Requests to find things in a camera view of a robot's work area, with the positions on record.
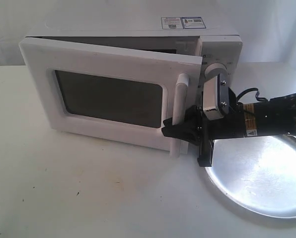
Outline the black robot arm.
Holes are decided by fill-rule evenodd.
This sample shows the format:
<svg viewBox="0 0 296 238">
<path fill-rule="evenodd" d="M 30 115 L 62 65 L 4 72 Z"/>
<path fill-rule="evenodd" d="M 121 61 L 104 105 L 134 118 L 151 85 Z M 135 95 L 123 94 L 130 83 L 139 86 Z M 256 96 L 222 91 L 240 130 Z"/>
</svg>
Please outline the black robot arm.
<svg viewBox="0 0 296 238">
<path fill-rule="evenodd" d="M 258 91 L 249 88 L 235 95 L 229 89 L 229 112 L 221 119 L 209 120 L 193 105 L 180 124 L 173 125 L 172 118 L 164 120 L 162 134 L 198 146 L 200 167 L 212 166 L 214 141 L 218 139 L 296 136 L 296 93 L 268 100 Z"/>
</svg>

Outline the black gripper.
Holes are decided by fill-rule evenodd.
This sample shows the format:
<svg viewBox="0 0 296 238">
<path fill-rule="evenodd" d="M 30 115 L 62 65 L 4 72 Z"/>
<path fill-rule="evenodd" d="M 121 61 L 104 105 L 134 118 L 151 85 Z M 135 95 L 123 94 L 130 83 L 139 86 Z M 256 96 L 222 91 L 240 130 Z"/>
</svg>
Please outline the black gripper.
<svg viewBox="0 0 296 238">
<path fill-rule="evenodd" d="M 162 134 L 198 146 L 199 166 L 211 167 L 214 141 L 243 135 L 243 128 L 237 128 L 237 124 L 243 123 L 243 119 L 239 115 L 236 94 L 231 89 L 228 90 L 228 99 L 229 113 L 222 119 L 208 120 L 201 109 L 192 105 L 185 111 L 183 120 L 177 120 L 175 116 L 165 119 L 164 127 L 161 129 Z"/>
</svg>

